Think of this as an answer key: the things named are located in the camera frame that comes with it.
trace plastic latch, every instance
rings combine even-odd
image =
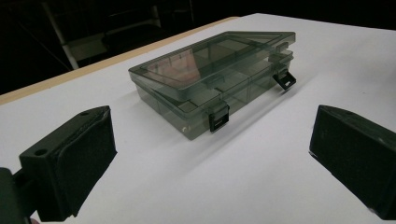
[[[287,90],[296,83],[296,78],[288,70],[273,75],[273,79],[283,88],[283,90]]]
[[[289,48],[289,42],[282,43],[282,44],[276,46],[276,53],[280,53],[283,50],[288,49],[288,48]]]
[[[216,111],[212,111],[209,114],[209,127],[210,132],[215,132],[224,124],[228,122],[230,118],[230,107],[225,104],[223,107],[218,108]]]

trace gray plastic case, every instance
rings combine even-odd
[[[141,99],[190,140],[216,131],[229,116],[289,73],[294,32],[225,32],[129,69]]]

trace box lid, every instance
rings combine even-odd
[[[129,73],[138,85],[186,101],[221,85],[230,66],[265,61],[260,70],[267,69],[276,63],[276,57],[269,57],[294,42],[294,32],[225,32],[139,64]]]

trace dark background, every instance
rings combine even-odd
[[[103,33],[109,24],[117,27],[147,19],[150,17],[147,6],[154,2],[162,29],[170,35],[252,13],[396,30],[396,10],[392,1],[49,0],[47,4],[64,38],[70,41]],[[114,9],[113,12],[130,10],[131,13],[109,22],[105,13],[109,8]],[[72,70],[41,1],[0,0],[0,28],[0,94]],[[110,56],[98,55],[78,65],[85,66]]]

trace white tabletop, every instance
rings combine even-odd
[[[140,100],[128,68],[225,31],[295,32],[297,83],[190,141]],[[319,105],[395,132],[395,87],[395,31],[253,14],[0,105],[0,166],[15,173],[29,146],[77,113],[110,105],[119,153],[65,223],[390,223],[308,150]]]

